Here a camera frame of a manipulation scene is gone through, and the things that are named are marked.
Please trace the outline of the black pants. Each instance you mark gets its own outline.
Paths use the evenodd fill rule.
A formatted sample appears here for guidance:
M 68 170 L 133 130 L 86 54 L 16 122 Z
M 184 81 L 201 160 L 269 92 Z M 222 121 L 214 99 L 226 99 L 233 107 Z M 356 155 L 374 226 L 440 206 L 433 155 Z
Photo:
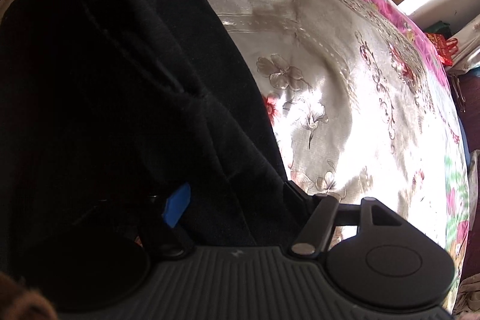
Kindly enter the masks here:
M 162 251 L 297 234 L 264 100 L 208 0 L 15 0 L 1 21 L 1 269 L 62 313 Z M 190 185 L 174 228 L 166 200 Z

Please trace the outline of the floral satin bedspread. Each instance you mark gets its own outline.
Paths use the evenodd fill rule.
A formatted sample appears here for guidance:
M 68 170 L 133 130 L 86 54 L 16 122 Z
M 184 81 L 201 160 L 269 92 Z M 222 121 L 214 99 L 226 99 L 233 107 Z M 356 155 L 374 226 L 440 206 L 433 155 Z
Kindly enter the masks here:
M 15 0 L 1 0 L 1 23 Z M 165 249 L 147 283 L 62 313 L 1 269 L 3 319 L 448 319 L 469 190 L 443 69 L 365 0 L 208 0 L 264 100 L 286 181 L 339 201 L 325 253 Z

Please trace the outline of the red gift bag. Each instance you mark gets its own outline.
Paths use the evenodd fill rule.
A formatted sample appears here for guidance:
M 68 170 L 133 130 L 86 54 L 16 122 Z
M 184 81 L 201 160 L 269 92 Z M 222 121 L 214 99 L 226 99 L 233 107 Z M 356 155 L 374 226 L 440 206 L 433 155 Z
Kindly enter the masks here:
M 458 52 L 458 40 L 456 38 L 446 39 L 444 35 L 439 33 L 426 32 L 425 35 L 436 48 L 442 64 L 451 67 L 453 65 L 452 57 Z

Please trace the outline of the left beige curtain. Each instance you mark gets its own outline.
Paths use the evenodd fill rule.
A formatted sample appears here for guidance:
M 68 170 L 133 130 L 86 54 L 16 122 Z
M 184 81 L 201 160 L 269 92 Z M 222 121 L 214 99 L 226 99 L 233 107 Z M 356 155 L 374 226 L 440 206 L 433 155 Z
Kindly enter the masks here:
M 447 68 L 450 75 L 465 75 L 472 72 L 479 76 L 480 67 L 480 15 L 477 15 L 454 36 L 458 51 L 451 57 L 453 65 Z

